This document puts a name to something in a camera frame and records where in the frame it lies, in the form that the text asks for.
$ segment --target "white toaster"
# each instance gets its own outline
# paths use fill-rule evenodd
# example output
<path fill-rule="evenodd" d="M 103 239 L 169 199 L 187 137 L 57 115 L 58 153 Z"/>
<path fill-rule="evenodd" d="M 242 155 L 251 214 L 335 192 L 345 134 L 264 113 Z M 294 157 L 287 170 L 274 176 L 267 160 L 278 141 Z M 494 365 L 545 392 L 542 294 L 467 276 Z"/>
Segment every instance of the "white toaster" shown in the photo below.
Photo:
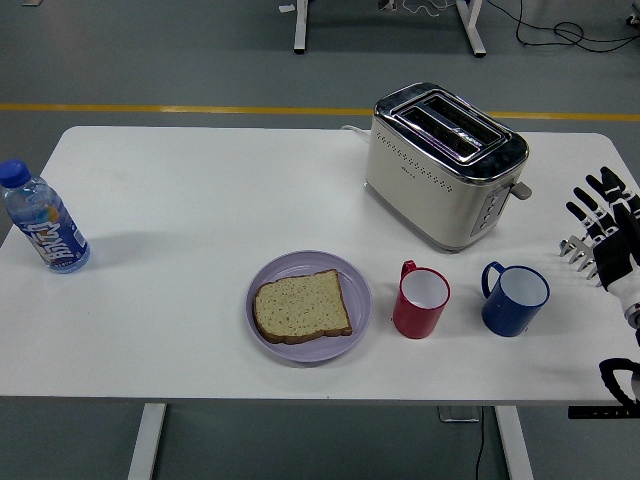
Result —
<path fill-rule="evenodd" d="M 498 222 L 529 155 L 517 133 L 430 83 L 375 106 L 366 181 L 435 245 L 460 251 Z"/>

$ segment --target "toaster lever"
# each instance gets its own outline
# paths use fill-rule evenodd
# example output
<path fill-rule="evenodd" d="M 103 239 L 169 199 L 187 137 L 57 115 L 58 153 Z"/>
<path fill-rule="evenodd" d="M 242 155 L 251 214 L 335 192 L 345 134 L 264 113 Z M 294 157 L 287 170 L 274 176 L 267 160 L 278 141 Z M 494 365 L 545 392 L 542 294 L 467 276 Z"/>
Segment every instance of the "toaster lever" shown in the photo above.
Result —
<path fill-rule="evenodd" d="M 513 187 L 511 187 L 510 192 L 511 195 L 516 197 L 518 200 L 526 200 L 531 196 L 531 189 L 527 187 L 524 183 L 518 182 Z"/>

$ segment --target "toast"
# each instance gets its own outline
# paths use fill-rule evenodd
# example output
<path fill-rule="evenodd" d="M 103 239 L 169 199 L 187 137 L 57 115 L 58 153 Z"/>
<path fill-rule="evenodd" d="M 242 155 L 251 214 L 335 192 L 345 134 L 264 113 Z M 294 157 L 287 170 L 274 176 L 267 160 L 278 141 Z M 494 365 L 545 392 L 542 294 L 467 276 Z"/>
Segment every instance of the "toast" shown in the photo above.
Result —
<path fill-rule="evenodd" d="M 265 283 L 253 299 L 253 316 L 270 343 L 295 345 L 353 332 L 335 269 Z"/>

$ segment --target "bottle cap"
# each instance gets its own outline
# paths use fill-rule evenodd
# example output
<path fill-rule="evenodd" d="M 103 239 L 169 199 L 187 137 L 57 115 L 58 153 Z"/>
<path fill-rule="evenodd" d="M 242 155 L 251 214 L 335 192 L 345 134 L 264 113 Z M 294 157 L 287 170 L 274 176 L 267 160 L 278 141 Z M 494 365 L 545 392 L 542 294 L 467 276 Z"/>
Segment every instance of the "bottle cap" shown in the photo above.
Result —
<path fill-rule="evenodd" d="M 0 185 L 16 188 L 24 185 L 31 178 L 29 167 L 17 158 L 0 163 Z"/>

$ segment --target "purple plate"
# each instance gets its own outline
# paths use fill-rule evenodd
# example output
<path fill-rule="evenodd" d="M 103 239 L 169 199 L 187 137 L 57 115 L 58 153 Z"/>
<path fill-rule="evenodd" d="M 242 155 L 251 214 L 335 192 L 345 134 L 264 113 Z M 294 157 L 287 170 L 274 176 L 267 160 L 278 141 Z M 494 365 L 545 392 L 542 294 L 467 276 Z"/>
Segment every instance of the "purple plate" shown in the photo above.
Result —
<path fill-rule="evenodd" d="M 267 342 L 260 335 L 253 318 L 253 297 L 258 288 L 264 283 L 274 282 L 284 277 L 312 275 L 332 268 L 338 271 L 342 296 L 349 312 L 353 333 L 349 336 L 320 337 L 298 345 Z M 362 338 L 370 319 L 371 291 L 366 280 L 349 262 L 326 252 L 305 250 L 276 258 L 258 272 L 247 294 L 247 321 L 258 342 L 276 355 L 295 362 L 322 362 L 346 352 Z"/>

